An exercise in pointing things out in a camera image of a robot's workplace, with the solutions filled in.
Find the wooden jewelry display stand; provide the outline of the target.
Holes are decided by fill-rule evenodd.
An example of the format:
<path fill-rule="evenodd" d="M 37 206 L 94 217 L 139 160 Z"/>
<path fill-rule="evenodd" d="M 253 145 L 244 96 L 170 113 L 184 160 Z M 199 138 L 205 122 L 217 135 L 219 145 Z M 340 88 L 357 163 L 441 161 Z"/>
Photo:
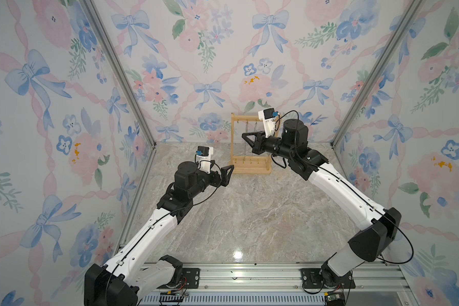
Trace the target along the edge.
<path fill-rule="evenodd" d="M 272 173 L 272 159 L 269 154 L 256 155 L 252 152 L 246 153 L 246 149 L 240 155 L 235 151 L 236 143 L 236 125 L 245 123 L 245 132 L 248 132 L 248 126 L 254 124 L 257 128 L 263 121 L 258 116 L 236 115 L 231 116 L 231 138 L 230 138 L 230 162 L 235 166 L 234 174 L 251 174 L 251 175 L 269 175 Z"/>

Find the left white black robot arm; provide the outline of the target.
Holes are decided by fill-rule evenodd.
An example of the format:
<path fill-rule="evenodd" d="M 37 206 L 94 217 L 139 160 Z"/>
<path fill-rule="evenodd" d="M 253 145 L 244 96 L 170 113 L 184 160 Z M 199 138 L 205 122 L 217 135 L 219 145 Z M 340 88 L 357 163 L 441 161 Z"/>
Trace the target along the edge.
<path fill-rule="evenodd" d="M 194 199 L 209 186 L 226 187 L 233 165 L 212 170 L 215 161 L 181 163 L 149 220 L 138 233 L 104 265 L 92 265 L 84 279 L 84 305 L 138 305 L 149 293 L 176 287 L 183 264 L 165 255 L 156 264 L 143 265 L 159 243 L 174 230 L 195 206 Z"/>

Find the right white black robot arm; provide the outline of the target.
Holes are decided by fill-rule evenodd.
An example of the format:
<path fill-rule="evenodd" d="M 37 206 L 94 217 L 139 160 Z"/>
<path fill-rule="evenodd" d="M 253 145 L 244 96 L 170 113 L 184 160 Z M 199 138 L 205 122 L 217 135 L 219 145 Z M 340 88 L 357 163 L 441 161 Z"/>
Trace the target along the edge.
<path fill-rule="evenodd" d="M 264 131 L 242 138 L 254 154 L 281 157 L 296 174 L 324 191 L 356 224 L 359 231 L 321 266 L 322 283 L 336 287 L 341 279 L 365 262 L 373 262 L 395 240 L 401 213 L 367 198 L 348 182 L 318 150 L 308 146 L 308 127 L 298 119 L 284 122 L 283 134 L 274 136 L 275 123 L 264 121 Z"/>

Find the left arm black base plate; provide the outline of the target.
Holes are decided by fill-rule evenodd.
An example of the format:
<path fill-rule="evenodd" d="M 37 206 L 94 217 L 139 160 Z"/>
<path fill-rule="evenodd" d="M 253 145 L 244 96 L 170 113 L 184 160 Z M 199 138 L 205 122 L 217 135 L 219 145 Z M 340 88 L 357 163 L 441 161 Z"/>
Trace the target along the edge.
<path fill-rule="evenodd" d="M 198 289 L 200 284 L 199 268 L 183 268 L 181 273 L 175 275 L 175 282 L 168 285 L 162 285 L 160 289 Z"/>

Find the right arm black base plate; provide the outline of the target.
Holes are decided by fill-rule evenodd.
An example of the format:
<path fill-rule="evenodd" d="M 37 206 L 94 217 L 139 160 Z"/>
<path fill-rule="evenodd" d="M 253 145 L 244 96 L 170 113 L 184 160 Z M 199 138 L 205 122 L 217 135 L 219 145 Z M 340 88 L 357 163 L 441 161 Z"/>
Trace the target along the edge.
<path fill-rule="evenodd" d="M 333 272 L 323 272 L 319 268 L 308 268 L 300 269 L 300 276 L 305 289 L 335 289 L 338 285 L 344 289 L 356 288 L 352 271 L 339 277 Z"/>

